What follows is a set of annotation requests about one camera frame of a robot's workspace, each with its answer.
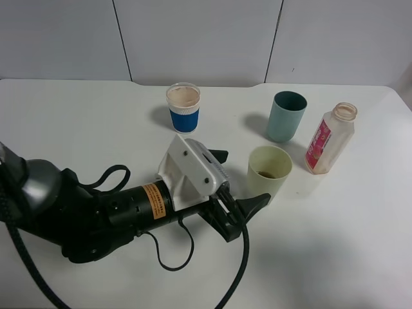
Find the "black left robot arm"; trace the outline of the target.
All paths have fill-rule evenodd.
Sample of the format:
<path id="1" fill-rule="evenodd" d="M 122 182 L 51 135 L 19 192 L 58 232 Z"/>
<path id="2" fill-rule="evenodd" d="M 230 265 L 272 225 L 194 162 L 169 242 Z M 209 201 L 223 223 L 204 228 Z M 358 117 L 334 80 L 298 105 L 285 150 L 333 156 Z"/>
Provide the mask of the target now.
<path id="1" fill-rule="evenodd" d="M 46 160 L 25 160 L 1 147 L 1 221 L 48 240 L 73 263 L 100 260 L 134 238 L 172 222 L 200 215 L 225 241 L 238 238 L 246 223 L 269 202 L 267 193 L 235 200 L 224 182 L 206 201 L 175 210 L 164 181 L 126 188 L 131 173 L 114 165 L 102 175 L 124 171 L 109 191 L 80 183 L 70 169 Z"/>

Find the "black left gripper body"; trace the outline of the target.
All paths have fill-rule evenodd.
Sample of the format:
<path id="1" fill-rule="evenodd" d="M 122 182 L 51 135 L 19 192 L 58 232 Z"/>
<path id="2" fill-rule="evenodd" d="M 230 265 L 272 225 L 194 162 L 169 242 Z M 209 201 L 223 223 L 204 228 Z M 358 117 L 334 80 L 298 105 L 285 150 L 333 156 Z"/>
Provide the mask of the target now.
<path id="1" fill-rule="evenodd" d="M 221 185 L 207 201 L 177 211 L 179 220 L 198 214 L 226 242 L 231 242 L 246 231 L 245 217 L 230 193 L 229 183 Z"/>

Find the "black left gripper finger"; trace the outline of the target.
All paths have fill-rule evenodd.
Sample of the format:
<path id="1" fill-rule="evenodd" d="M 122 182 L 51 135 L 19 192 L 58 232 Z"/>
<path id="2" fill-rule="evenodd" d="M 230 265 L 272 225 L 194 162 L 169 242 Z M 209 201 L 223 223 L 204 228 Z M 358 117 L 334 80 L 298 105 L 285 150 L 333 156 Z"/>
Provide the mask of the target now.
<path id="1" fill-rule="evenodd" d="M 224 164 L 227 161 L 229 155 L 229 152 L 225 150 L 209 149 L 209 152 L 221 164 Z"/>
<path id="2" fill-rule="evenodd" d="M 244 222 L 248 223 L 262 208 L 266 207 L 271 199 L 269 193 L 263 193 L 253 198 L 236 200 Z"/>

